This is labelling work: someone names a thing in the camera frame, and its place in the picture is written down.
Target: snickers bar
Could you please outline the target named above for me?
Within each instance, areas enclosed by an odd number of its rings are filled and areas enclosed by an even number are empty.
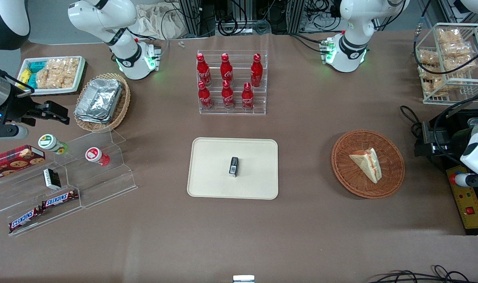
[[[79,198],[80,196],[78,195],[78,190],[72,190],[64,195],[59,195],[57,197],[52,197],[49,200],[44,200],[41,202],[41,207],[43,209],[47,209],[49,206],[56,206],[58,204],[62,204],[63,202],[66,202],[71,199],[76,199]]]
[[[32,208],[30,211],[8,224],[8,227],[10,228],[10,233],[12,233],[15,229],[21,227],[23,224],[25,224],[29,220],[34,219],[36,216],[42,213],[43,209],[41,208],[41,206],[38,206],[37,208]]]

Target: aluminum foil container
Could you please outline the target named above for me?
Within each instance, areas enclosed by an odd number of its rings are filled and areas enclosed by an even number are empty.
[[[75,116],[85,122],[109,123],[121,93],[122,83],[116,79],[94,79],[76,106]]]

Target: wire basket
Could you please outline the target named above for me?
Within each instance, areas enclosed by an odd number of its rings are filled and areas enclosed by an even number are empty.
[[[442,48],[444,45],[440,42],[438,32],[440,30],[455,29],[460,32],[461,42],[469,42],[471,49],[474,51],[468,56],[473,57],[478,53],[478,24],[438,23],[415,47],[415,53],[419,59],[423,50],[437,53],[438,66],[436,64],[432,66],[428,64],[424,65],[425,67],[431,67],[433,70],[440,70],[441,72],[454,69],[454,67],[447,69],[447,62],[460,57],[450,57],[446,52],[442,52],[445,49]],[[476,62],[476,66],[473,68],[462,68],[445,75],[431,75],[424,72],[421,68],[417,68],[423,88],[423,103],[452,105],[478,95],[478,59],[473,62]]]
[[[114,129],[120,125],[122,120],[125,118],[125,115],[127,114],[127,109],[129,108],[129,104],[131,102],[131,90],[129,89],[129,86],[125,79],[121,77],[118,74],[102,74],[98,75],[97,77],[91,79],[85,86],[83,86],[82,91],[80,93],[80,96],[78,97],[78,100],[76,101],[76,106],[80,103],[83,93],[85,93],[85,90],[87,89],[87,86],[92,82],[94,79],[117,79],[119,82],[122,83],[122,92],[120,96],[120,100],[118,101],[118,104],[116,105],[116,109],[113,113],[113,119],[111,122],[108,124],[99,124],[99,123],[92,123],[92,122],[85,122],[82,120],[79,120],[77,116],[75,115],[75,120],[78,126],[80,126],[81,129],[87,130],[87,131],[98,131],[105,129],[106,127],[109,127],[110,129]]]
[[[379,159],[382,178],[374,184],[349,157],[355,151],[373,147]],[[355,130],[342,135],[332,150],[332,168],[342,185],[364,198],[393,195],[405,177],[403,157],[395,144],[385,136],[368,130]]]

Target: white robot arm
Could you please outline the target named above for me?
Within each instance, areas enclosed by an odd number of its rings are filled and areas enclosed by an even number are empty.
[[[410,0],[342,0],[340,13],[349,23],[345,33],[322,43],[325,62],[340,72],[352,72],[363,62],[375,27],[372,20],[399,14]]]
[[[136,7],[130,0],[81,0],[68,7],[71,23],[98,37],[116,56],[129,79],[143,79],[156,68],[153,45],[136,42],[127,27],[136,23]]]

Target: sandwich slice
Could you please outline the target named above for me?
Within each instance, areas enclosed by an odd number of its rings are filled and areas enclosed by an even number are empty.
[[[364,151],[355,151],[352,154],[349,154],[349,157],[354,161],[354,163],[356,163],[356,165],[360,167],[360,169],[374,184],[377,184],[377,182],[382,178],[379,158],[377,158],[377,153],[373,147]]]

